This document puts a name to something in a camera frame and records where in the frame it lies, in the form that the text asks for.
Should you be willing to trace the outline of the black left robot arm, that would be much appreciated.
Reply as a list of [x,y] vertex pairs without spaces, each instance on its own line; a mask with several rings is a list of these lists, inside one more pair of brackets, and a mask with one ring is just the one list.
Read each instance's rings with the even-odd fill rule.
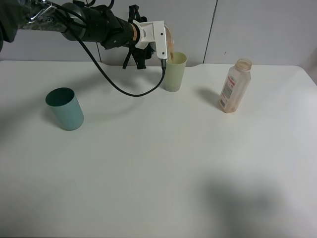
[[141,30],[137,24],[147,22],[140,16],[139,7],[129,7],[127,21],[116,17],[109,5],[95,5],[95,1],[85,3],[74,0],[59,5],[50,0],[2,0],[0,2],[0,41],[13,42],[19,29],[52,31],[61,33],[70,41],[100,43],[106,50],[127,47],[128,55],[123,63],[127,67],[133,57],[138,69],[144,69],[154,48],[150,43],[139,49]]

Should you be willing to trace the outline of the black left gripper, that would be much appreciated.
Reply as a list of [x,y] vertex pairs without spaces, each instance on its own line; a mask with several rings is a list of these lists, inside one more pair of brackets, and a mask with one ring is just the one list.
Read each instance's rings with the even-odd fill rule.
[[142,23],[146,22],[146,17],[139,14],[139,6],[134,4],[129,6],[128,22],[116,17],[112,11],[104,12],[106,18],[106,34],[99,43],[106,49],[128,47],[129,51],[124,60],[123,69],[126,69],[130,57],[132,56],[137,69],[146,69],[145,61],[154,54],[154,49],[147,45],[145,49],[136,48],[139,40],[139,30],[133,20]]

